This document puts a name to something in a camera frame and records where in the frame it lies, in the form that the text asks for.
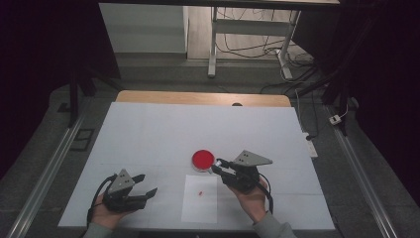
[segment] white wall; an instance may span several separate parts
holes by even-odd
[[[183,6],[101,3],[114,53],[186,53]]]

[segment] person's right hand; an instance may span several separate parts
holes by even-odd
[[[266,183],[261,178],[260,183],[266,188]],[[260,222],[265,217],[265,194],[257,186],[246,194],[233,187],[228,186],[228,188],[238,198],[242,208],[247,212],[254,223]]]

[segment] white plug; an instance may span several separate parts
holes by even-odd
[[[330,117],[330,122],[333,125],[337,125],[341,122],[341,118],[340,118],[339,115],[332,116],[332,117]]]

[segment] gray sleeve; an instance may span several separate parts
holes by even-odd
[[[83,238],[109,238],[112,230],[96,223],[90,223]]]
[[[261,238],[296,238],[290,224],[278,222],[270,212],[254,225],[254,229]]]

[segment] red lid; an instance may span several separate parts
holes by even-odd
[[[192,165],[199,171],[207,171],[214,163],[214,156],[209,151],[201,150],[192,156]]]

